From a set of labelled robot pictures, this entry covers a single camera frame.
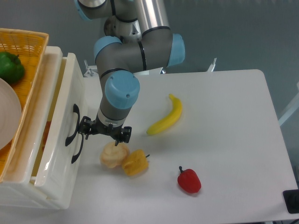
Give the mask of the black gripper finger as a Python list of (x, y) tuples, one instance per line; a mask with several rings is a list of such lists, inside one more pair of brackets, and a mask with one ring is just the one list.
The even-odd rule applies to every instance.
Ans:
[(78, 133), (81, 134), (85, 140), (87, 140), (90, 135), (98, 134), (96, 120), (91, 120), (90, 117), (84, 116), (80, 121)]
[(119, 143), (129, 143), (132, 133), (132, 127), (130, 126), (119, 126), (112, 128), (112, 131), (109, 135), (115, 140), (114, 145), (118, 146)]

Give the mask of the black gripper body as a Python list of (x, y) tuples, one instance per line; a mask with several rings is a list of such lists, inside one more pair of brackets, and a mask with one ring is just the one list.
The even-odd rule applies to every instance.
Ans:
[(92, 134), (102, 134), (120, 140), (121, 123), (117, 120), (107, 118), (102, 112), (98, 112), (92, 124)]

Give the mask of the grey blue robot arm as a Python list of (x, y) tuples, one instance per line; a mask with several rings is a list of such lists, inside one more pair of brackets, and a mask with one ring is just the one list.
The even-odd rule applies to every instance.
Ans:
[(87, 21), (114, 17), (137, 26), (132, 42), (127, 42), (124, 35), (113, 34), (95, 43), (93, 54), (102, 99), (95, 120), (85, 116), (76, 127), (83, 140), (102, 134), (112, 137), (115, 143), (127, 143), (132, 128), (123, 123), (140, 91), (135, 73), (182, 63), (183, 38), (171, 31), (162, 0), (77, 0), (75, 6)]

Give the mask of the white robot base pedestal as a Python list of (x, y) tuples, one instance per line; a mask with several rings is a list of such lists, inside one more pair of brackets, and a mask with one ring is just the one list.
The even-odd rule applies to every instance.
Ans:
[(110, 16), (106, 19), (104, 33), (106, 36), (119, 38), (122, 43), (135, 43), (142, 38), (138, 20), (124, 22), (116, 16)]

